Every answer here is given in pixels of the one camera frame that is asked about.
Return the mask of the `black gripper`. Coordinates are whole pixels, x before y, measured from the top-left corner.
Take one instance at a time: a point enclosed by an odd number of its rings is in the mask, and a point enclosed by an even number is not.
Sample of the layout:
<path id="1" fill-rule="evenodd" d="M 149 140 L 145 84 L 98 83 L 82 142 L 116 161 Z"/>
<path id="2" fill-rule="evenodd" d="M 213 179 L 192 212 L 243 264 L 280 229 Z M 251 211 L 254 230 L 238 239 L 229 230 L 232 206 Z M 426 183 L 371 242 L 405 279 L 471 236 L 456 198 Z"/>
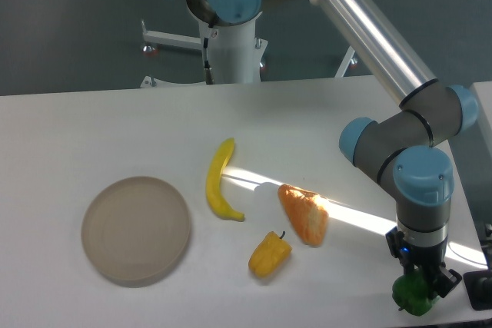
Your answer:
<path id="1" fill-rule="evenodd" d="M 385 234 L 391 256 L 399 260 L 404 275 L 412 274 L 415 267 L 430 270 L 430 297 L 445 298 L 462 281 L 456 270 L 446 268 L 447 237 L 431 246 L 418 246 L 404 237 L 404 232 L 397 227 Z"/>

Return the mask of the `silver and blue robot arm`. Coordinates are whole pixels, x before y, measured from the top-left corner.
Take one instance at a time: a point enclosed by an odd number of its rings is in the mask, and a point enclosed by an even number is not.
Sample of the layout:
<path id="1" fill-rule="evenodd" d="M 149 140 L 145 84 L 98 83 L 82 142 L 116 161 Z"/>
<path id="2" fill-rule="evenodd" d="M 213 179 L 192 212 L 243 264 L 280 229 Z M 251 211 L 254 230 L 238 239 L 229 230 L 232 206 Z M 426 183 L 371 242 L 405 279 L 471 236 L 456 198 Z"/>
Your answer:
<path id="1" fill-rule="evenodd" d="M 207 84 L 259 81 L 255 22 L 285 1 L 187 0 L 200 27 Z M 437 146 L 477 120 L 477 101 L 460 85 L 442 85 L 371 0 L 308 1 L 324 11 L 400 108 L 380 123 L 353 120 L 339 147 L 395 199 L 397 225 L 386 236 L 391 255 L 405 274 L 422 273 L 430 297 L 445 297 L 461 277 L 444 262 L 454 178 Z"/>

